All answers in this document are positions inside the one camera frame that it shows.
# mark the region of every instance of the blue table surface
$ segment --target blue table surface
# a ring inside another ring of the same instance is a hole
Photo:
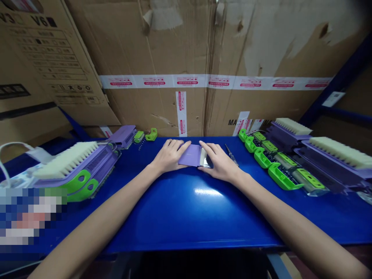
[[[91,212],[149,164],[167,138],[123,150],[114,171],[96,197],[67,205],[64,221],[46,229],[23,252],[49,253]],[[301,189],[282,190],[248,153],[238,137],[183,138],[226,143],[241,169],[292,206],[342,245],[372,243],[372,206],[355,193],[309,197]],[[223,247],[284,246],[261,213],[235,187],[194,167],[163,174],[137,203],[130,216],[103,250],[172,250]]]

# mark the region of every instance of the white tape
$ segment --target white tape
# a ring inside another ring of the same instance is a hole
[[[235,90],[323,90],[332,77],[247,77],[208,74],[100,76],[103,88],[192,88]]]
[[[187,137],[186,91],[176,91],[178,135]]]
[[[255,132],[261,128],[262,123],[264,122],[263,119],[256,119],[253,124],[251,129],[249,130],[250,132]]]
[[[111,130],[110,130],[109,127],[107,127],[107,126],[100,126],[100,128],[101,128],[102,132],[105,134],[106,137],[109,138],[110,136],[112,136],[112,132],[111,132]]]
[[[333,91],[332,94],[324,101],[323,106],[333,107],[345,95],[345,92]]]
[[[248,116],[249,116],[249,112],[239,113],[239,118],[238,118],[238,121],[236,122],[236,126],[235,126],[232,136],[237,136],[241,129],[245,129],[248,123]]]

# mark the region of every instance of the purple cover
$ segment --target purple cover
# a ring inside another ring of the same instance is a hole
[[[178,160],[180,165],[188,165],[191,167],[200,166],[200,154],[202,147],[200,145],[190,145],[185,153],[182,154],[181,158]]]

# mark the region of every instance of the cardboard surface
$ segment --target cardboard surface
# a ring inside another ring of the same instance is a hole
[[[352,0],[219,1],[211,74],[331,77],[369,33],[366,12]],[[240,111],[298,120],[320,92],[209,89],[205,135],[231,136]]]
[[[99,75],[206,74],[215,4],[198,1],[67,0]],[[122,125],[178,136],[176,91],[187,94],[189,136],[203,134],[205,88],[105,90]]]
[[[0,3],[0,112],[53,100],[82,125],[120,124],[64,2],[39,2],[43,14]]]

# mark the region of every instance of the purple brush base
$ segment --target purple brush base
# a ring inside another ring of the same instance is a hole
[[[267,128],[265,137],[271,141],[279,150],[290,153],[298,146],[299,141],[311,138],[311,135],[295,135],[274,121]]]
[[[372,169],[356,170],[328,153],[302,141],[305,145],[295,152],[302,158],[299,163],[308,169],[332,192],[352,191],[353,188],[369,188],[372,185],[366,179],[372,178]]]
[[[124,125],[109,137],[108,140],[115,142],[120,149],[128,149],[136,133],[136,125]]]
[[[200,145],[190,145],[178,160],[178,164],[199,167],[201,148]]]
[[[59,187],[72,180],[81,170],[86,169],[91,178],[101,169],[102,164],[110,160],[111,155],[115,155],[115,150],[112,150],[109,145],[100,145],[98,148],[84,160],[76,169],[62,179],[40,179],[34,184],[34,188],[51,188]]]

